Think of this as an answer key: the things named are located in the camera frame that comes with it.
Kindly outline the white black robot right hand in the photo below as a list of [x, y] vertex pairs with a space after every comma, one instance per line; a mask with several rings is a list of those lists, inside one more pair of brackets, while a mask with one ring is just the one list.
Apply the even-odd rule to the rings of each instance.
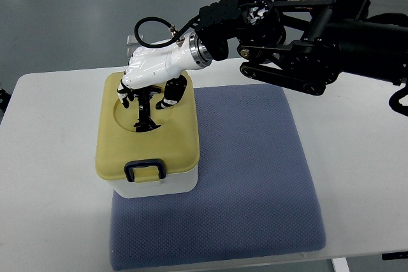
[[212, 60], [195, 32], [185, 34], [181, 45], [172, 43], [162, 48], [139, 47], [133, 52], [119, 83], [119, 101], [128, 108], [136, 90], [165, 83], [164, 96], [156, 108], [174, 106], [182, 99], [186, 87], [181, 73], [203, 69]]

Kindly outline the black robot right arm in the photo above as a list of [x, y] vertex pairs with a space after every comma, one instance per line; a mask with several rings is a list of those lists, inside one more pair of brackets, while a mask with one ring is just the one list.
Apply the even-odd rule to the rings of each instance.
[[390, 108], [407, 114], [407, 16], [370, 16], [368, 0], [220, 0], [199, 10], [197, 65], [222, 61], [236, 38], [248, 78], [319, 96], [339, 74], [390, 82]]

